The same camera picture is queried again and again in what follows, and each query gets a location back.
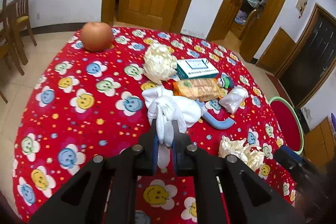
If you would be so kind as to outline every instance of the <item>blue curved plastic hook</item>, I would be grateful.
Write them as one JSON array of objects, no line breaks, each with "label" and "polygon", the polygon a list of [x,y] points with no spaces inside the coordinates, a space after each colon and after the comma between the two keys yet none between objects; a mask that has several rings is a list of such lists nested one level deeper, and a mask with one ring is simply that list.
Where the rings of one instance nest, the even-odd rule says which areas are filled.
[{"label": "blue curved plastic hook", "polygon": [[[198,105],[202,108],[205,103],[200,102],[199,99],[196,100],[196,103],[198,103]],[[235,124],[235,121],[232,120],[231,118],[227,118],[224,121],[218,121],[216,120],[209,112],[206,112],[203,114],[202,116],[212,127],[216,128],[216,129],[228,129],[231,126],[233,126]]]}]

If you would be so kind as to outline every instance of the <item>green rim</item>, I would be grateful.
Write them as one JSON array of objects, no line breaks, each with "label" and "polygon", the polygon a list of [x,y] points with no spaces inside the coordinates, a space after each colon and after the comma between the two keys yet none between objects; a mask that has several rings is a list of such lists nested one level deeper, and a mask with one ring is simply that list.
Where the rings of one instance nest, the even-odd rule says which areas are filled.
[{"label": "green rim", "polygon": [[298,119],[298,117],[297,117],[297,115],[296,115],[296,113],[295,113],[293,107],[292,107],[292,106],[290,105],[290,103],[287,102],[284,98],[279,97],[279,96],[273,97],[273,98],[271,98],[271,99],[268,101],[268,102],[269,102],[269,105],[271,105],[271,102],[273,102],[273,101],[280,101],[280,102],[284,103],[284,104],[290,109],[290,111],[292,112],[292,114],[293,114],[293,116],[294,116],[294,119],[295,119],[295,121],[296,121],[297,127],[299,128],[299,132],[300,132],[300,140],[301,140],[300,150],[299,150],[299,151],[294,151],[294,152],[295,152],[296,154],[300,155],[300,154],[302,153],[302,151],[303,151],[303,145],[304,145],[304,143],[303,143],[303,129],[302,129],[301,125],[300,125],[300,121],[299,121],[299,119]]}]

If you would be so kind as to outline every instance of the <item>crumpled white tissue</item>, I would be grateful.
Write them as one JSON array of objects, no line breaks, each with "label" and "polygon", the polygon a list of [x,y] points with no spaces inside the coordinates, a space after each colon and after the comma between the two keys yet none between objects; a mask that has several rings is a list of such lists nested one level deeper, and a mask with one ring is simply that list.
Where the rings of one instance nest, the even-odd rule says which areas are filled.
[{"label": "crumpled white tissue", "polygon": [[194,100],[174,96],[172,90],[166,90],[163,86],[144,90],[142,96],[148,108],[149,123],[152,124],[153,119],[156,119],[156,131],[160,143],[157,165],[165,168],[170,161],[167,146],[172,146],[174,139],[171,121],[177,120],[179,131],[185,133],[187,128],[192,127],[200,119],[201,108]]},{"label": "crumpled white tissue", "polygon": [[170,54],[166,45],[154,42],[148,47],[143,59],[144,74],[156,84],[161,85],[161,80],[167,81],[176,74],[177,59]]},{"label": "crumpled white tissue", "polygon": [[246,138],[237,141],[231,141],[228,137],[222,136],[222,140],[219,144],[218,156],[225,158],[227,155],[235,155],[241,159],[249,168],[253,171],[259,169],[264,161],[265,153],[258,151],[260,146],[247,144],[244,146]]}]

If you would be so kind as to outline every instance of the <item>floral tablecloth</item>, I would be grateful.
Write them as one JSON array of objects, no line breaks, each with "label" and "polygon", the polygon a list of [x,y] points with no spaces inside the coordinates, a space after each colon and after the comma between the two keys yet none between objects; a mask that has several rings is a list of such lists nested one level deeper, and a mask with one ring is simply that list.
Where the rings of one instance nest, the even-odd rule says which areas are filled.
[{"label": "floral tablecloth", "polygon": [[[226,130],[212,128],[202,118],[188,129],[192,142],[218,154],[223,135],[247,138],[262,147],[264,165],[257,173],[288,202],[295,199],[289,173],[273,160],[285,140],[276,118],[258,85],[237,56],[222,46],[172,33],[133,28],[113,28],[115,40],[104,52],[88,52],[76,32],[55,56],[31,94],[22,114],[15,142],[13,191],[20,217],[30,216],[83,165],[100,154],[111,157],[134,145],[149,131],[142,91],[155,87],[143,75],[143,54],[159,41],[178,59],[206,57],[235,85],[249,92],[234,115],[218,104],[206,103],[217,120],[231,117]],[[172,89],[173,77],[164,82]],[[197,208],[193,179],[179,178],[172,162],[155,177],[137,182],[136,222],[195,223]]]}]

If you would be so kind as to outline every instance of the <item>crumpled white paper ball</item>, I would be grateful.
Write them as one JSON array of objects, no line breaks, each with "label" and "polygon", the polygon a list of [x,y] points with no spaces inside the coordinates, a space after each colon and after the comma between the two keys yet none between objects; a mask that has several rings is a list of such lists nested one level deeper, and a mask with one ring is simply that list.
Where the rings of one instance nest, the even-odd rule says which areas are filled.
[{"label": "crumpled white paper ball", "polygon": [[260,146],[247,144],[245,146],[246,138],[237,141],[231,141],[228,137],[222,136],[222,140],[219,144],[218,156],[225,158],[227,155],[235,155],[241,159],[249,168],[253,171],[259,169],[264,161],[265,153],[258,151],[261,149]]},{"label": "crumpled white paper ball", "polygon": [[158,85],[162,84],[161,80],[168,81],[169,77],[176,74],[177,59],[163,44],[154,42],[148,47],[143,59],[144,74]]}]

